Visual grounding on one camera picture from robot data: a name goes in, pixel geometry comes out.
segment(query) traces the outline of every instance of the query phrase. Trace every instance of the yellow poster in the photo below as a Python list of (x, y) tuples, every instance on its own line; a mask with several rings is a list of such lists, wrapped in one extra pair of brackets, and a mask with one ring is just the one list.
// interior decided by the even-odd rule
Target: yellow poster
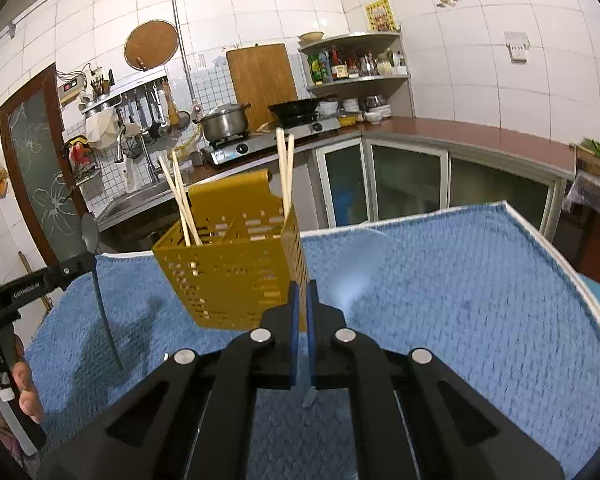
[(366, 18), (371, 30), (398, 30), (389, 0), (378, 0), (365, 6)]

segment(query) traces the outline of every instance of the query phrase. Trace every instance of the yellow basket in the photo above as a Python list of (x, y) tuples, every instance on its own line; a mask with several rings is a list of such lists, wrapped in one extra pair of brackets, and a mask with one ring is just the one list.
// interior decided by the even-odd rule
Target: yellow basket
[(262, 313), (286, 303), (300, 285), (306, 326), (308, 273), (296, 214), (284, 219), (269, 190), (269, 171), (230, 176), (189, 189), (202, 246), (187, 247), (177, 222), (153, 246), (158, 263), (193, 319), (206, 328), (248, 330)]

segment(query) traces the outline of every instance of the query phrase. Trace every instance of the kitchen sink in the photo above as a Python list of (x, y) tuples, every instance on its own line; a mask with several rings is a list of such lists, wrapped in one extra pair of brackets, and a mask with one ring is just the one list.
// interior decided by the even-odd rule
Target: kitchen sink
[(161, 198), (165, 198), (171, 194), (169, 184), (165, 180), (161, 180), (156, 184), (151, 184), (139, 189), (133, 193), (125, 193), (113, 200), (100, 215), (97, 223), (100, 230), (107, 229), (109, 223), (117, 216), (135, 215), (145, 209), (149, 209), (157, 203), (163, 202)]

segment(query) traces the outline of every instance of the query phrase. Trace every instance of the brown door frame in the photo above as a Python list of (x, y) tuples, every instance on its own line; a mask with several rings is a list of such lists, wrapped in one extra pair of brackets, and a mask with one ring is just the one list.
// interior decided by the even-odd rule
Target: brown door frame
[(33, 206), (29, 200), (29, 195), (27, 195), (16, 154), (13, 150), (13, 143), (11, 142), (9, 116), (18, 106), (35, 94), (35, 92), (43, 89), (46, 115), (49, 120), (51, 139), (53, 140), (56, 149), (58, 164), (60, 165), (66, 186), (69, 190), (73, 191), (70, 200), (72, 199), (74, 201), (78, 215), (83, 216), (87, 212), (87, 205), (84, 203), (80, 188), (75, 185), (74, 174), (71, 171), (69, 162), (62, 157), (62, 146), (64, 145), (62, 132), (64, 131), (64, 124), (62, 124), (62, 112), (60, 111), (58, 88), (56, 88), (56, 84), (56, 64), (52, 63), (42, 72), (27, 81), (11, 97), (9, 97), (2, 106), (0, 106), (0, 140), (2, 141), (4, 160), (7, 164), (7, 170), (9, 171), (13, 192), (16, 195), (18, 206), (20, 207), (24, 221), (27, 224), (27, 228), (29, 228), (31, 237), (36, 243), (40, 255), (48, 266), (57, 265), (58, 258), (56, 258), (56, 254), (53, 252), (51, 245), (46, 239), (45, 232), (38, 222), (36, 213), (33, 211)]

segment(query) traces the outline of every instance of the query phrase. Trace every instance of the metal bolt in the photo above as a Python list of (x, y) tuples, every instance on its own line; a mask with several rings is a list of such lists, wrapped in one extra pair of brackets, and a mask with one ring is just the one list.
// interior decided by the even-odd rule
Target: metal bolt
[(416, 348), (413, 352), (411, 352), (411, 359), (416, 361), (419, 365), (425, 365), (431, 362), (433, 356), (429, 350), (425, 350), (424, 348)]
[(336, 330), (336, 339), (343, 343), (348, 343), (356, 338), (356, 333), (350, 328), (341, 328)]
[(271, 332), (266, 328), (256, 328), (251, 330), (251, 339), (253, 339), (256, 343), (264, 343), (268, 341), (271, 337)]
[(182, 350), (178, 350), (173, 355), (173, 360), (176, 361), (179, 365), (188, 365), (193, 362), (193, 359), (196, 358), (196, 353), (193, 350), (189, 350), (188, 348), (183, 348)]

